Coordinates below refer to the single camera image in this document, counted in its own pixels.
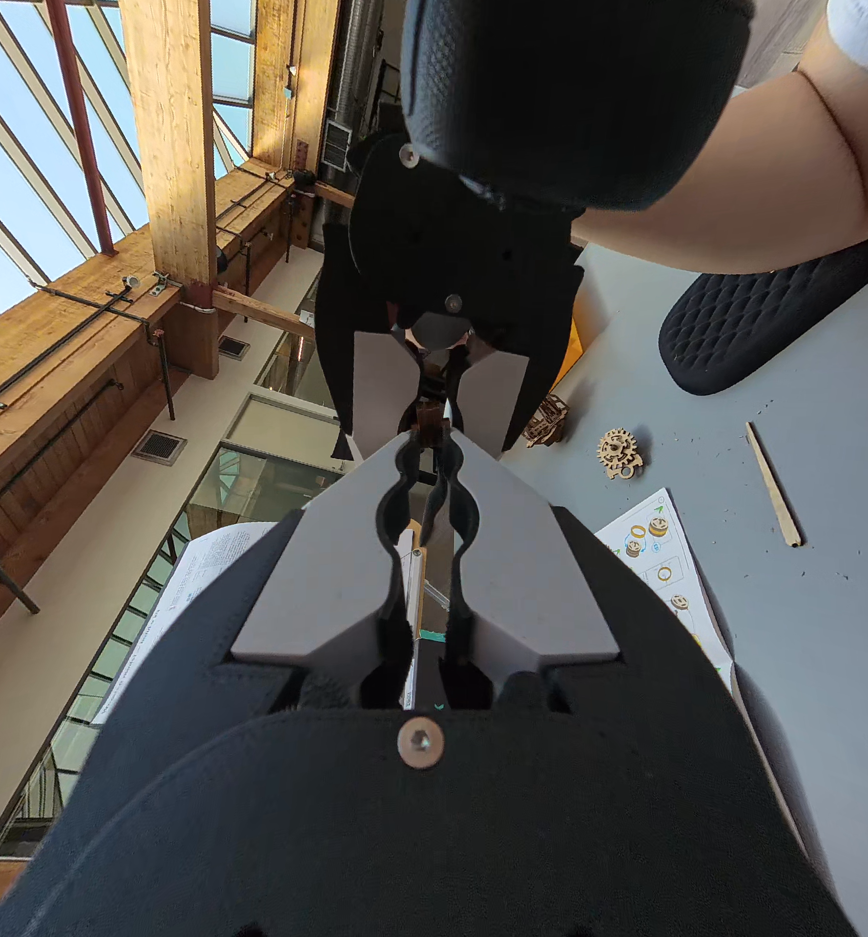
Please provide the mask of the slanted wooden brace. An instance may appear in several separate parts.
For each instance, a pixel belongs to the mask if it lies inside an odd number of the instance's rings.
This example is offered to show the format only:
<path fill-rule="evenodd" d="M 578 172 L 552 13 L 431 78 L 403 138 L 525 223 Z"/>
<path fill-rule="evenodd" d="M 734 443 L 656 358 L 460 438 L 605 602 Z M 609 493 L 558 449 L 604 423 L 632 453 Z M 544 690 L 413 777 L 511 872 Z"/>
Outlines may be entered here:
<path fill-rule="evenodd" d="M 296 313 L 286 312 L 270 306 L 227 287 L 214 287 L 211 298 L 214 308 L 218 311 L 259 322 L 308 340 L 315 339 L 313 326 L 302 321 Z"/>

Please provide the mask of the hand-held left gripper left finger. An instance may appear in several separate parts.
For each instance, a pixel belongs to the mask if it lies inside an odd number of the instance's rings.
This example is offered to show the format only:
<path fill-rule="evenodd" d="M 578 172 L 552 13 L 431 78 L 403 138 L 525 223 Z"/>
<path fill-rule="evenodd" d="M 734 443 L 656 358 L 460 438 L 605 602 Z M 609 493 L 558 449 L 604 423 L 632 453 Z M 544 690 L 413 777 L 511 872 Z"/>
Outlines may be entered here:
<path fill-rule="evenodd" d="M 400 536 L 415 433 L 402 433 L 303 512 L 234 640 L 242 662 L 331 677 L 358 704 L 395 708 L 413 659 Z"/>

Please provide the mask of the wooden column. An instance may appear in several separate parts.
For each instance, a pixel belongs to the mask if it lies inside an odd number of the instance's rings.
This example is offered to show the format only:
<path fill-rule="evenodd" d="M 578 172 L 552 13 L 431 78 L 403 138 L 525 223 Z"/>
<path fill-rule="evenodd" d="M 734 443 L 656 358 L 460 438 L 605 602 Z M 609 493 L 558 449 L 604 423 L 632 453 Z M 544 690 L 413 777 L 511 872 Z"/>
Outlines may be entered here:
<path fill-rule="evenodd" d="M 120 2 L 156 270 L 181 284 L 170 359 L 217 377 L 212 33 L 204 1 Z"/>

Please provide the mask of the person's right forearm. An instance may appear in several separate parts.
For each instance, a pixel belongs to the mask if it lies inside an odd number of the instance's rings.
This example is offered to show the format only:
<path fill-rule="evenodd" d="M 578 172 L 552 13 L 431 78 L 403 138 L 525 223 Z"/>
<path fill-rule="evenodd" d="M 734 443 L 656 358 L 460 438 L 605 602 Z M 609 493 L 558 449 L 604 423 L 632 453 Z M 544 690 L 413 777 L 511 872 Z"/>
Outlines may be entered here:
<path fill-rule="evenodd" d="M 795 72 L 730 100 L 691 168 L 655 205 L 588 209 L 571 235 L 680 270 L 755 273 L 839 250 L 867 224 L 850 143 Z"/>

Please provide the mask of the black model kit box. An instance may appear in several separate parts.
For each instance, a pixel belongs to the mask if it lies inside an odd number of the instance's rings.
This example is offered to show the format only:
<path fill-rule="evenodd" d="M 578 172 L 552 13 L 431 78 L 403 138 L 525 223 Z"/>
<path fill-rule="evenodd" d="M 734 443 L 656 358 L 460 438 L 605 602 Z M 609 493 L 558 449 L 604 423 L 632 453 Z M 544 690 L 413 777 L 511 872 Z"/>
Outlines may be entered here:
<path fill-rule="evenodd" d="M 449 709 L 440 673 L 445 647 L 444 633 L 420 629 L 414 642 L 412 664 L 401 697 L 404 710 Z"/>

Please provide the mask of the illustrated instruction booklet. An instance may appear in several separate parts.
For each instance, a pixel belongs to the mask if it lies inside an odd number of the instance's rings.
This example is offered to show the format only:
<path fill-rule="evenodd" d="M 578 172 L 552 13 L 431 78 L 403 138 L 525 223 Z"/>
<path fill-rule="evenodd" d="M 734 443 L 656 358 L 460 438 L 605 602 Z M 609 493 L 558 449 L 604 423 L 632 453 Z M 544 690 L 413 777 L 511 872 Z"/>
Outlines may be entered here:
<path fill-rule="evenodd" d="M 596 537 L 661 598 L 731 692 L 733 658 L 668 490 L 657 490 L 598 530 Z"/>

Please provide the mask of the metal air duct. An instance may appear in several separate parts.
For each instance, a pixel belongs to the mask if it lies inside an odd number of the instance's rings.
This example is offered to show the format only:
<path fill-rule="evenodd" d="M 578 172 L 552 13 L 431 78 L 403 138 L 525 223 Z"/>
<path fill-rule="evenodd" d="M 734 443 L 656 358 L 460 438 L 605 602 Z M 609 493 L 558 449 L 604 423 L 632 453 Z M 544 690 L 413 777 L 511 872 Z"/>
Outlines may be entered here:
<path fill-rule="evenodd" d="M 356 132 L 367 95 L 371 64 L 381 27 L 383 1 L 351 1 L 337 53 L 332 119 Z"/>

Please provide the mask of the wooden beam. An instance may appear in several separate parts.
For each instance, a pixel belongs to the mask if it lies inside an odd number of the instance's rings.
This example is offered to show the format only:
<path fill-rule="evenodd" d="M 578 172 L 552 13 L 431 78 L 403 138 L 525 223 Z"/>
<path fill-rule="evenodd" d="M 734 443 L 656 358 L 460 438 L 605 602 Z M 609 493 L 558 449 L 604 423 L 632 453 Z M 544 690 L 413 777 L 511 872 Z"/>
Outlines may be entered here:
<path fill-rule="evenodd" d="M 295 231 L 292 171 L 251 159 L 216 181 L 214 248 L 226 269 L 186 287 L 156 263 L 149 229 L 0 316 L 0 620 L 42 626 L 31 581 L 154 421 L 186 425 L 179 392 L 219 381 L 220 340 Z"/>

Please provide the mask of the laminated instruction poster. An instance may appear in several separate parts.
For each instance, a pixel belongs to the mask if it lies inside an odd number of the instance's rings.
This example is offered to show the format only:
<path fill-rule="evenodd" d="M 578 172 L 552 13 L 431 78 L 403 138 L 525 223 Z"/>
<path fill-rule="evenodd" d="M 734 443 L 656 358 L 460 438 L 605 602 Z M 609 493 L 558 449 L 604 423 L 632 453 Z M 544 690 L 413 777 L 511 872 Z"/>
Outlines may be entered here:
<path fill-rule="evenodd" d="M 188 543 L 148 615 L 146 625 L 128 651 L 104 696 L 100 709 L 90 720 L 91 725 L 105 723 L 134 673 L 175 619 L 219 575 L 275 526 L 275 522 L 234 524 L 204 534 Z"/>

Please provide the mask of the yellow storage bin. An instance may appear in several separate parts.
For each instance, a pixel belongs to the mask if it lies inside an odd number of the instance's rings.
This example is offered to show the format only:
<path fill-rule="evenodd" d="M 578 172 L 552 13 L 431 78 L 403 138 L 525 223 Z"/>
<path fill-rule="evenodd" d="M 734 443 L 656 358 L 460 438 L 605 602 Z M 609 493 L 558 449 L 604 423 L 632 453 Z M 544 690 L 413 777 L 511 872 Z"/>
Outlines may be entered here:
<path fill-rule="evenodd" d="M 552 390 L 564 379 L 569 371 L 575 366 L 585 352 L 585 346 L 581 338 L 581 333 L 577 319 L 572 316 L 570 324 L 570 334 L 565 356 L 562 360 L 557 378 L 555 379 Z"/>

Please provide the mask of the white duct vent grille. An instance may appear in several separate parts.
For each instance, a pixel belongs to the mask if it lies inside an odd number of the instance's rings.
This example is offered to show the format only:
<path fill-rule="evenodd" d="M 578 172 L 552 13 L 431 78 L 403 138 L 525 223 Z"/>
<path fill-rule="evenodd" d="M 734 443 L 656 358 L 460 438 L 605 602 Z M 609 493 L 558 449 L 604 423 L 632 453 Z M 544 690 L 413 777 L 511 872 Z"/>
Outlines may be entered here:
<path fill-rule="evenodd" d="M 327 119 L 323 131 L 321 162 L 332 170 L 348 171 L 348 152 L 352 142 L 352 128 L 345 123 Z"/>

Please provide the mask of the light wooden model assembly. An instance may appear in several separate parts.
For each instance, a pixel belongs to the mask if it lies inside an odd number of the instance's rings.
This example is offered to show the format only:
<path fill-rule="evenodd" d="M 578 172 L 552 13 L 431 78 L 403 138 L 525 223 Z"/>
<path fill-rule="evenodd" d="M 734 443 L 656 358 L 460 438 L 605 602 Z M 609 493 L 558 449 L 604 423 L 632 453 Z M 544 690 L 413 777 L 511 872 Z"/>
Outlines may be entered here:
<path fill-rule="evenodd" d="M 569 406 L 555 393 L 548 393 L 522 433 L 528 449 L 551 446 L 562 440 Z"/>

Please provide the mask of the black mesh wrist rest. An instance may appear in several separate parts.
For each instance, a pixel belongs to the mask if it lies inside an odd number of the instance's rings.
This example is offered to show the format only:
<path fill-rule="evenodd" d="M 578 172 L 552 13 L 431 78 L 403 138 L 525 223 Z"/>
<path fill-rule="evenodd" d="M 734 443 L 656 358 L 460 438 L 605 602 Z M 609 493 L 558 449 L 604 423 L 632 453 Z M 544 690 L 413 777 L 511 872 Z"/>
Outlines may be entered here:
<path fill-rule="evenodd" d="M 699 275 L 662 323 L 662 363 L 685 392 L 705 396 L 724 391 L 866 285 L 868 239 L 781 270 Z"/>

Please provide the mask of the red steel pipe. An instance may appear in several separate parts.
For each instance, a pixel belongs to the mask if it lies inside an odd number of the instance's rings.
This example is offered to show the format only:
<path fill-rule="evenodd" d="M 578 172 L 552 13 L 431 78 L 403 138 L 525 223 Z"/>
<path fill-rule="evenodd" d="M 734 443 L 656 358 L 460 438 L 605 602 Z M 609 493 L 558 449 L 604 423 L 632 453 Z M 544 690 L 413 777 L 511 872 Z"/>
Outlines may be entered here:
<path fill-rule="evenodd" d="M 91 137 L 77 54 L 65 10 L 65 3 L 63 1 L 46 1 L 45 6 L 50 19 L 54 47 L 60 64 L 73 132 L 99 238 L 100 253 L 113 257 L 116 255 L 116 250 L 112 240 L 102 180 Z"/>

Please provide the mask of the thin wooden stick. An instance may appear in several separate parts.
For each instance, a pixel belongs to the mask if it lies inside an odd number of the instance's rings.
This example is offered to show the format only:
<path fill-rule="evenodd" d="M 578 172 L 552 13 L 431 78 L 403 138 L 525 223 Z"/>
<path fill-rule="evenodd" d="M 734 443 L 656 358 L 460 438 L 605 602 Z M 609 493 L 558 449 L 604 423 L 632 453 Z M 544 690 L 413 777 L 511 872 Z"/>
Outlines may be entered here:
<path fill-rule="evenodd" d="M 745 437 L 756 458 L 756 463 L 766 488 L 768 498 L 776 516 L 780 533 L 785 543 L 792 548 L 799 548 L 804 545 L 803 533 L 792 514 L 785 494 L 779 485 L 777 476 L 768 462 L 766 452 L 756 434 L 756 429 L 752 422 L 745 424 Z"/>

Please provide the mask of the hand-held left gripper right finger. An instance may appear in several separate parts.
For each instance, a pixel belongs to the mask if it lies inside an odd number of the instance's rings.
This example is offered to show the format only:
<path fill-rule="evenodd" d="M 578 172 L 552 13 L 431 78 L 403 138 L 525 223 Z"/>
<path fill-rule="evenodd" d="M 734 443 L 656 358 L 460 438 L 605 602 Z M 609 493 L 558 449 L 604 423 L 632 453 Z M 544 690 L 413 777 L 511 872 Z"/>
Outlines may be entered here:
<path fill-rule="evenodd" d="M 455 546 L 447 708 L 524 697 L 576 709 L 568 671 L 620 651 L 554 510 L 461 431 L 444 441 L 443 472 Z"/>

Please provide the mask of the light wooden gear part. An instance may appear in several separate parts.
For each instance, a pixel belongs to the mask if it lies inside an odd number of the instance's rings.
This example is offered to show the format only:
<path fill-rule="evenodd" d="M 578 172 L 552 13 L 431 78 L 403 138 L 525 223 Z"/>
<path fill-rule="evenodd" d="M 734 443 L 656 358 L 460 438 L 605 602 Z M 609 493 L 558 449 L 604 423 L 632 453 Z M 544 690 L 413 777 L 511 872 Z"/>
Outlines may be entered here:
<path fill-rule="evenodd" d="M 629 481 L 636 469 L 644 467 L 636 437 L 624 428 L 614 428 L 604 434 L 597 447 L 597 458 L 611 481 Z"/>

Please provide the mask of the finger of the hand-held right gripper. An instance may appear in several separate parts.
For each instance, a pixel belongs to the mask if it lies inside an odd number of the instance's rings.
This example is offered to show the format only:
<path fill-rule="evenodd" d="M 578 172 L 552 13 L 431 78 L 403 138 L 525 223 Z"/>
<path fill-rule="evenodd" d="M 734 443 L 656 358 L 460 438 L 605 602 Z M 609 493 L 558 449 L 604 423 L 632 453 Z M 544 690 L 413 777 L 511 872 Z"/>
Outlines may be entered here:
<path fill-rule="evenodd" d="M 393 334 L 354 334 L 351 443 L 359 460 L 399 435 L 419 383 L 417 359 Z"/>
<path fill-rule="evenodd" d="M 520 391 L 520 356 L 491 346 L 468 346 L 469 366 L 452 402 L 454 427 L 499 459 Z"/>

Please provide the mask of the dark wooden disc assembly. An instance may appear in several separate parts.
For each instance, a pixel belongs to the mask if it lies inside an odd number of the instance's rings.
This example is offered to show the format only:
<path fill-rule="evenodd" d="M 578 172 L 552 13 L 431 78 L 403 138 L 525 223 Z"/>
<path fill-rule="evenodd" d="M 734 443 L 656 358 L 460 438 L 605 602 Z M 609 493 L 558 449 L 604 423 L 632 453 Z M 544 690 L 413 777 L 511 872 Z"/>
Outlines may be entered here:
<path fill-rule="evenodd" d="M 437 400 L 422 400 L 415 405 L 413 432 L 423 450 L 438 450 L 442 446 L 444 428 L 449 428 L 444 416 L 444 404 Z"/>

